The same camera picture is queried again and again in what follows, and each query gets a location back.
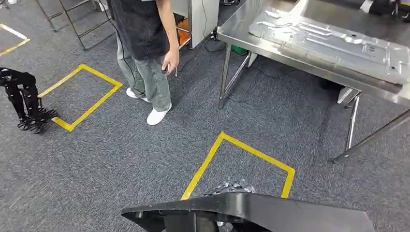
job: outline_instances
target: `wire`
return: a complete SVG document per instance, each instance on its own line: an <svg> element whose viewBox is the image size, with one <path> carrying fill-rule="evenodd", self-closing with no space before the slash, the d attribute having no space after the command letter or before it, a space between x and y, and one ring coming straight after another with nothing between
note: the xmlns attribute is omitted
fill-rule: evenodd
<svg viewBox="0 0 410 232"><path fill-rule="evenodd" d="M206 17L206 10L205 10L205 6L204 6L204 0L202 0L202 8L204 10L204 15L205 15L205 28L204 28L203 35L204 35L204 37L206 37L205 32L206 32L206 24L208 23L208 17Z"/></svg>
<svg viewBox="0 0 410 232"><path fill-rule="evenodd" d="M221 51L223 51L223 50L226 48L226 43L223 43L224 45L223 45L222 48L216 49L216 50L210 50L210 49L207 48L207 46L206 46L209 41L210 41L210 39L208 38L208 40L207 40L207 41L205 42L205 44L204 44L204 48L205 48L206 51L208 51L208 52L210 52L210 53L221 52Z"/></svg>
<svg viewBox="0 0 410 232"><path fill-rule="evenodd" d="M284 73L284 74L282 74L282 75L280 75L280 76L278 76L278 77L273 77L273 76L271 76L271 75L268 75L268 74L266 74L264 71L262 71L262 70L260 70L260 69L258 69L258 68L253 68L253 69L255 69L255 70L257 70L258 72L260 72L260 73L262 73L264 76L267 76L267 77L271 77L271 78L281 78L281 77L283 77L283 76L285 76L285 75L288 75L288 74L290 74L290 73L292 73L292 72L294 72L294 71L297 71L298 69L293 69L293 70L291 70L291 71L289 71L289 72L286 72L286 73ZM231 97L227 97L229 100L232 100L233 102L236 102L236 103L243 103L243 104L246 104L246 105L250 105L248 102L249 102L249 99L247 99L247 100L242 100L242 101L238 101L238 100L235 100L235 99L233 99L233 98L231 98Z"/></svg>
<svg viewBox="0 0 410 232"><path fill-rule="evenodd" d="M101 3L101 0L98 0L98 2L100 2L100 6L104 7L104 5ZM137 81L135 80L134 71L132 70L132 68L131 68L131 66L128 64L128 62L125 60L124 45L122 44L122 40L121 40L121 37L120 37L120 35L119 35L119 31L118 31L117 27L114 25L114 23L111 22L110 17L108 16L107 10L105 9L105 7L104 7L104 13L105 13L105 16L107 17L108 22L110 22L110 24L114 27L114 29L115 29L116 32L117 32L117 36L118 36L119 42L120 42L120 44L121 44L121 49L122 49L122 60L127 64L128 68L130 68L130 71L131 71L131 74L132 74L132 78L133 78L133 80L134 80L134 86L132 87L132 90L137 90L141 95L145 95L144 92L141 92L140 90L138 90L138 89L135 88L135 86L137 85Z"/></svg>

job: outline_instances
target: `floor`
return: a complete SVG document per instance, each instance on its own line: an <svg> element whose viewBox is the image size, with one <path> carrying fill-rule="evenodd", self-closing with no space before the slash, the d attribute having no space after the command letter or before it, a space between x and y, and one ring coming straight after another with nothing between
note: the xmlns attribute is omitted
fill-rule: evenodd
<svg viewBox="0 0 410 232"><path fill-rule="evenodd" d="M59 9L55 1L48 3L49 14ZM234 10L221 7L220 23ZM54 20L59 32L52 32L35 1L0 11L0 23L31 39L1 56L0 64L35 75L40 92L80 64L124 84L72 132L52 123L44 135L19 131L1 93L0 231L142 231L120 216L121 209L178 200L221 131L294 168L289 198L366 210L379 232L410 230L409 123L349 162L331 164L343 151L351 113L336 104L337 93L323 90L313 75L259 57L218 109L224 52L199 46L181 51L178 77L170 80L174 107L151 127L150 106L125 95L115 37L104 39L113 33L109 24L84 38L93 48L83 51L64 17ZM71 14L81 30L105 17L90 6ZM1 49L20 42L4 31L0 39ZM218 50L223 44L210 41L206 47ZM233 56L230 75L242 59ZM73 122L112 87L80 71L43 101ZM359 106L356 142L405 110L367 95ZM285 174L224 141L194 192L237 178L246 178L259 193L280 196Z"/></svg>

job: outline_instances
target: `gray jeans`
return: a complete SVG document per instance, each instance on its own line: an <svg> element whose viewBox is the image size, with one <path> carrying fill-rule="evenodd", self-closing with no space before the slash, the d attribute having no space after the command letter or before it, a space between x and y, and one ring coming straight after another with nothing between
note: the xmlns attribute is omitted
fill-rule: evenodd
<svg viewBox="0 0 410 232"><path fill-rule="evenodd" d="M140 98L148 98L158 112L166 111L171 105L168 80L162 74L163 57L136 60L118 39L118 64L130 84L132 91Z"/></svg>

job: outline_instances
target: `yellow tape square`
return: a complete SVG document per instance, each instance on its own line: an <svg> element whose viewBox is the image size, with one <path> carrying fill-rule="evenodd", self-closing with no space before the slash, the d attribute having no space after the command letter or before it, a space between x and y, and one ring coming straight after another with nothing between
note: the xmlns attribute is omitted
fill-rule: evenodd
<svg viewBox="0 0 410 232"><path fill-rule="evenodd" d="M205 158L204 162L202 163L202 165L199 167L198 171L195 173L194 177L192 178L192 180L190 181L187 189L185 190L184 194L181 197L181 200L186 200L188 199L194 188L196 187L196 185L198 184L199 180L201 179L202 175L204 174L205 170L207 169L209 163L211 162L212 158L214 157L218 147L220 146L220 144L222 143L223 140L226 140L240 148L242 148L243 150L252 153L254 155L256 155L257 157L273 164L276 167L279 167L280 169L286 171L288 173L285 183L283 185L283 189L282 189L282 194L280 197L282 198L288 198L289 193L291 191L291 187L292 187L292 182L293 182L293 177L295 174L295 169L293 169L292 167L280 162L277 159L274 159L258 150L256 150L253 147L250 147L249 145L225 134L223 131L219 134L218 138L215 140L215 143L212 145L211 149L209 150L209 153L207 155L207 157Z"/></svg>
<svg viewBox="0 0 410 232"><path fill-rule="evenodd" d="M46 89L44 92L39 94L38 97L39 98L44 97L46 94L53 91L55 88L59 87L60 85L62 85L64 82L66 82L68 79L70 79L72 76L74 76L75 74L77 74L81 70L86 70L86 71L88 71L88 72L90 72L90 73L104 79L105 81L108 81L109 83L114 85L114 88L112 88L112 90L110 90L108 93L106 93L101 99L99 99L91 108L89 108L85 113L83 113L83 115L81 115L72 124L69 124L69 123L65 122L64 120L62 120L59 117L55 117L55 118L52 119L55 123L59 124L61 127L63 127L64 129L66 129L70 132L73 131L74 127L76 127L84 119L86 119L86 117L88 117L95 109L97 109L105 100L107 100L115 91L117 91L122 86L122 83L120 83L120 82L118 82L118 81L116 81L116 80L102 74L101 72L99 72L97 70L94 70L94 69L88 67L85 64L80 64L80 66L78 66L77 69L75 69L70 74L68 74L66 77L64 77L63 79L61 79L60 81L55 83L53 86L51 86L50 88Z"/></svg>
<svg viewBox="0 0 410 232"><path fill-rule="evenodd" d="M0 57L3 56L3 55L6 55L7 53L13 51L14 49L16 49L16 48L18 48L18 47L24 45L24 44L27 43L28 41L30 41L30 39L27 38L25 35L23 35L23 34L21 34L21 33L17 32L17 31L15 31L15 30L13 30L13 29L11 29L10 27L8 27L8 26L6 26L6 25L4 25L4 24L2 24L2 23L0 23L0 28L1 28L1 29L4 29L4 30L6 30L6 31L8 31L8 32L10 32L10 33L12 33L13 35L15 35L15 36L17 36L17 37L19 37L19 38L21 38L21 39L23 39L23 42L17 44L16 46L11 47L11 48L9 48L9 49L6 49L6 50L0 52Z"/></svg>

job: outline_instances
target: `green object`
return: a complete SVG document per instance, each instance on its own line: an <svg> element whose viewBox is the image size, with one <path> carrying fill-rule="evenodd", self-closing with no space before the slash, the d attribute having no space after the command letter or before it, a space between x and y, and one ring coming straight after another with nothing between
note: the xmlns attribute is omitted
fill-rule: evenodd
<svg viewBox="0 0 410 232"><path fill-rule="evenodd" d="M243 49L242 47L235 46L235 45L232 45L232 50L240 56L246 55L248 53L247 50Z"/></svg>

